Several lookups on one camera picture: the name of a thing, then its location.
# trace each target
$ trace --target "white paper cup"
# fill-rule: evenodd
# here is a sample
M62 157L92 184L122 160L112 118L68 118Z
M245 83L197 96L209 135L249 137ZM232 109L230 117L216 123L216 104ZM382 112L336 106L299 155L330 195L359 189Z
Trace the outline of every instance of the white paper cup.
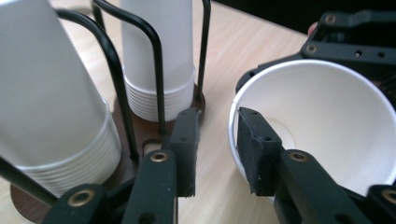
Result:
M192 1L120 0L120 7L147 21L161 40L164 114L166 121L173 120L192 103ZM121 25L129 105L138 117L158 121L152 44L137 27L126 22Z
M103 182L120 140L56 12L46 0L0 5L0 155L58 196L61 180Z
M228 132L234 161L237 110L260 112L285 149L312 154L341 186L365 195L396 177L396 118L388 99L362 75L314 60L280 63L261 71L236 94Z

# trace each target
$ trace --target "brass screw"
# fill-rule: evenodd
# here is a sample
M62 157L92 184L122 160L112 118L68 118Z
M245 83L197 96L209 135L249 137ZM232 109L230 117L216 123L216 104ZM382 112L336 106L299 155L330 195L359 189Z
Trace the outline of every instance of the brass screw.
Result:
M334 15L327 15L326 22L329 24L333 24L333 23L335 23L335 19L336 19L336 17Z
M72 207L80 207L93 199L95 191L92 189L83 189L74 193L67 203Z
M383 189L381 194L388 202L396 204L396 190Z
M308 158L305 156L305 154L301 152L291 152L289 156L294 161L301 161L301 162L308 161Z
M161 161L168 160L168 155L166 155L166 153L163 153L163 152L158 152L158 153L155 153L154 155L152 155L150 158L152 161L161 162Z
M315 45L308 45L306 46L306 50L310 53L315 53L315 51L317 51L317 47Z

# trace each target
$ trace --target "wooden base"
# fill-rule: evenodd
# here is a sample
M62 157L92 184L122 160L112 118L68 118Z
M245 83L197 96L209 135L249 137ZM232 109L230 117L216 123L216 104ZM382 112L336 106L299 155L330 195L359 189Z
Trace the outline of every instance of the wooden base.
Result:
M191 107L197 107L202 111L202 115L205 112L205 97L201 95L201 100L194 100ZM140 154L140 160L144 156L144 147L146 144L150 143L158 143L160 144L163 141L164 136L159 134L159 123L147 121L139 118L132 110L130 111L132 115L132 121L134 125L134 134L136 140L136 147ZM111 177L103 184L107 189L114 189L121 183L133 178L136 176L138 169L138 162L132 162L130 159L130 151L128 147L128 142L126 140L124 125L122 122L122 117L120 114L120 105L118 100L115 100L114 103L114 112L112 113L114 122L116 124L117 130L119 132L122 154L118 167L115 172L111 175ZM172 132L173 126L175 122L169 121L166 122L166 131L167 134ZM27 218L28 220L38 223L45 215L48 213L50 208L33 198L29 194L24 191L14 187L11 185L11 199L14 203L17 210L20 214Z

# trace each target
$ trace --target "stack of paper cups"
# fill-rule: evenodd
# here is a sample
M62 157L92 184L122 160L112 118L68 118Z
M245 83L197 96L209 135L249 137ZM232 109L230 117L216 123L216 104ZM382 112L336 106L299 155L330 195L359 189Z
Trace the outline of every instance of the stack of paper cups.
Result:
M192 61L191 0L120 0L120 7L147 21L163 47L165 120L191 106L195 70ZM126 89L137 116L158 121L153 47L135 26L122 24Z
M0 155L60 196L102 183L120 139L47 0L0 1Z

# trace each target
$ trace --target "table surface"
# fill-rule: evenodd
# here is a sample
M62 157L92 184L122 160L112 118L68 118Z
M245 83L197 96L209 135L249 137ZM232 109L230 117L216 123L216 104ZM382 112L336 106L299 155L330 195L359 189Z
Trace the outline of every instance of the table surface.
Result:
M55 7L89 7L88 0L50 0ZM118 4L117 0L109 1ZM199 61L203 8L193 0L194 63ZM122 58L120 22L105 15L107 32ZM115 92L106 61L94 37L83 28L64 22L81 60L102 96L113 106ZM238 79L258 64L297 52L306 35L246 13L212 3L204 95L205 120L196 164L196 195L179 199L179 223L278 223L273 205L250 194L230 152L227 120ZM0 223L32 223L15 209L9 183L0 178Z

